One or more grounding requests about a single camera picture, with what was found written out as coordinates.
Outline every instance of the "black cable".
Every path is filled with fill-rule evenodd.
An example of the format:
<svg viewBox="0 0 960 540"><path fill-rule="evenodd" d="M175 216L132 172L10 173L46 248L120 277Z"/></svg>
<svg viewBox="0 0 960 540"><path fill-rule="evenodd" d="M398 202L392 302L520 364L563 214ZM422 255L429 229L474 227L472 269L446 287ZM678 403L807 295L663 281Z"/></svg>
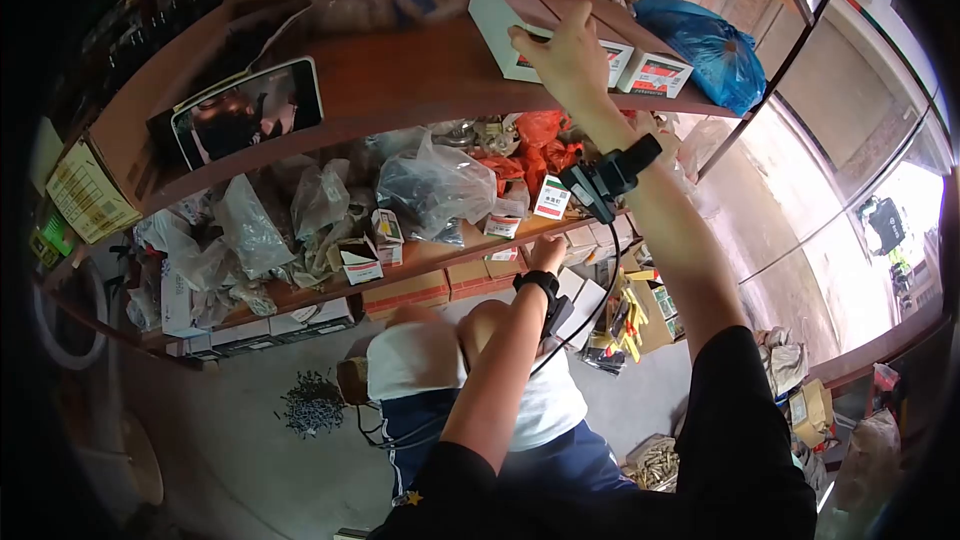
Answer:
<svg viewBox="0 0 960 540"><path fill-rule="evenodd" d="M557 348L553 349L553 352L550 353L541 364L536 366L536 368L533 370L533 373L530 374L531 378L537 375L541 369L550 363L550 360L553 359L557 353L563 350L565 346L570 344L570 341L575 339L577 335L584 330L584 328L586 328L588 325L591 325L591 322L593 322L594 318L600 314L600 311L606 308L607 301L610 300L610 295L614 292L614 285L617 282L617 274L620 270L620 240L617 238L617 229L614 227L614 224L607 223L606 225L609 227L610 234L613 234L613 248L616 250L616 261L613 263L613 277L610 279L609 285L606 287L606 293L603 295L603 300L601 300L600 304L594 308L593 313L590 314L590 317L586 318L586 321L583 321L582 324L580 324L580 327L577 328L577 330L575 330L573 333L570 333L566 337L566 340L560 342L557 345Z"/></svg>
<svg viewBox="0 0 960 540"><path fill-rule="evenodd" d="M543 360L543 362L534 368L534 370L530 373L531 378L537 375L537 373L540 372L541 369L543 369L548 363L550 363L550 360L553 359L557 355L557 353L563 350L563 348L567 346L570 343L570 341L576 338L577 335L579 335L584 330L584 328L586 328L588 325L591 325L594 322L594 318L599 316L601 310L606 308L607 301L610 300L610 295L614 292L614 286L616 285L616 282L617 282L617 274L618 274L618 271L620 270L620 240L617 237L617 229L614 227L614 224L607 223L606 225L609 227L610 234L613 235L613 248L616 252L615 252L615 261L613 263L613 277L610 279L609 285L606 287L606 293L604 293L603 300L601 300L600 304L598 304L596 308L594 308L593 313L590 314L590 317L586 318L586 320L583 321L582 324L580 324L579 328L574 330L573 333L570 333L566 337L566 340L560 342L557 345L557 347L553 349L553 352L548 354L547 357ZM423 425L414 428L412 431L408 431L407 433L404 433L402 436L398 438L393 438L392 440L387 440L384 442L375 442L374 440L371 440L367 436L367 432L365 432L363 430L363 427L360 426L360 407L357 406L357 429L359 429L360 433L364 435L364 438L366 438L366 443L373 448L378 448L384 451L402 451L405 449L412 449L418 446L422 446L427 442L430 442L432 440L435 440L436 438L439 438L440 433L437 432L436 434L431 434L411 444L404 444L404 445L398 446L399 442L402 442L403 440L407 440L415 436L416 434L419 434L420 432L427 429L431 425L437 423L438 421L442 421L442 420L446 421L447 417L448 415L438 415L437 417L434 417L433 419L427 421ZM371 430L369 434L372 434L373 432L375 432L376 430L379 430L382 427L383 427L383 424L381 423L378 427L375 427L373 430Z"/></svg>

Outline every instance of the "box label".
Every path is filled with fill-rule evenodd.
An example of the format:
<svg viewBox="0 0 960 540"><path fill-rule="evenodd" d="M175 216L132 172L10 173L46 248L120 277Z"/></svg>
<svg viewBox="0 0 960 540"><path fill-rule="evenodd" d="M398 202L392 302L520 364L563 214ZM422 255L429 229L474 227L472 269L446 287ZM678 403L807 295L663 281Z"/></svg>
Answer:
<svg viewBox="0 0 960 540"><path fill-rule="evenodd" d="M518 250L516 247L508 248L507 250L501 250L495 252L491 255L486 255L484 259L487 261L516 261L518 256Z"/></svg>
<svg viewBox="0 0 960 540"><path fill-rule="evenodd" d="M520 226L521 219L519 217L504 217L492 214L486 218L486 226L484 227L483 233L486 236L512 239L517 234L517 228Z"/></svg>
<svg viewBox="0 0 960 540"><path fill-rule="evenodd" d="M493 210L490 212L494 215L508 218L522 218L527 214L522 200L509 200L507 198L497 198L494 200Z"/></svg>
<svg viewBox="0 0 960 540"><path fill-rule="evenodd" d="M682 80L678 76L683 71L683 67L655 59L647 59L633 81L630 94L666 97L667 85L676 86L679 84Z"/></svg>
<svg viewBox="0 0 960 540"><path fill-rule="evenodd" d="M47 182L56 209L88 245L141 219L104 174L86 142L66 153Z"/></svg>
<svg viewBox="0 0 960 540"><path fill-rule="evenodd" d="M560 179L547 175L540 186L540 194L536 197L534 215L548 220L562 220L567 203L570 201L570 191L564 187Z"/></svg>
<svg viewBox="0 0 960 540"><path fill-rule="evenodd" d="M804 393L799 392L790 399L790 423L797 425L807 419L807 401L804 400Z"/></svg>

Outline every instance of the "red label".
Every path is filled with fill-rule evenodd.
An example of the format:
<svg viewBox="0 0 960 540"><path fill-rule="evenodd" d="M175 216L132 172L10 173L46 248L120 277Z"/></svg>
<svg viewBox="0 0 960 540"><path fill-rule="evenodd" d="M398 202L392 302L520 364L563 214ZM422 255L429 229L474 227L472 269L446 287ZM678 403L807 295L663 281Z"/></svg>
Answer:
<svg viewBox="0 0 960 540"><path fill-rule="evenodd" d="M374 262L368 262L362 265L345 265L345 267L350 271L363 271L369 270L370 268L375 268L377 264L378 262L375 260Z"/></svg>
<svg viewBox="0 0 960 540"><path fill-rule="evenodd" d="M560 212L559 212L558 210L556 210L556 209L550 209L549 207L545 207L544 205L536 205L536 210L538 210L538 211L543 211L544 213L549 213L550 215L552 215L552 216L554 216L554 217L556 217L556 216L558 216L558 215L560 214Z"/></svg>

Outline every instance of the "concrete floor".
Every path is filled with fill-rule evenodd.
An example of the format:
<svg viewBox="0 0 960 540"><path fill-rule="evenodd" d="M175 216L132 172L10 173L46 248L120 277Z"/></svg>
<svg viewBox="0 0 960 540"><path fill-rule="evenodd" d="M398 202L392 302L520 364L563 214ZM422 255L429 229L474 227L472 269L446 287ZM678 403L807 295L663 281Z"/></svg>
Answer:
<svg viewBox="0 0 960 540"><path fill-rule="evenodd" d="M509 290L495 298L509 301ZM488 297L438 307L457 320ZM382 323L366 322L294 345L221 361L198 373L124 352L125 400L156 451L174 521L213 538L330 538L343 527L371 529L390 510L392 470L367 446L356 413L330 434L300 439L275 417L298 371L333 376L354 341ZM685 343L663 347L614 378L570 356L589 406L586 420L619 458L654 433L669 434L690 388ZM376 416L365 409L364 427Z"/></svg>

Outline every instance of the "white plastic bag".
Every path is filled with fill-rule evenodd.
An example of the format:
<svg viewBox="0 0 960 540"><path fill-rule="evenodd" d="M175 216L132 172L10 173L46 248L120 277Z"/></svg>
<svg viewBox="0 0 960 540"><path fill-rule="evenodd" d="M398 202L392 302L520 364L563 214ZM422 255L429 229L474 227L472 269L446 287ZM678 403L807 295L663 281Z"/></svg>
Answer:
<svg viewBox="0 0 960 540"><path fill-rule="evenodd" d="M433 239L453 218L470 224L483 219L497 200L497 176L464 152L435 145L428 133L415 153L404 151L383 163L376 200L398 217L414 219L416 233Z"/></svg>
<svg viewBox="0 0 960 540"><path fill-rule="evenodd" d="M683 175L691 183L697 183L697 172L714 154L714 150L731 133L730 125L721 119L699 121L686 135L677 151L677 161L683 167Z"/></svg>
<svg viewBox="0 0 960 540"><path fill-rule="evenodd" d="M322 170L315 164L303 170L294 201L290 205L297 240L304 241L320 228L340 222L347 216L351 196L343 179L335 171L338 165L331 161Z"/></svg>
<svg viewBox="0 0 960 540"><path fill-rule="evenodd" d="M230 180L213 213L223 228L222 238L240 259L246 277L253 280L293 261L277 226L270 220L246 174Z"/></svg>
<svg viewBox="0 0 960 540"><path fill-rule="evenodd" d="M156 250L167 253L170 267L183 276L194 291L216 290L223 282L220 265L227 245L216 238L205 250L190 236L186 221L167 209L158 210L144 220L141 238Z"/></svg>

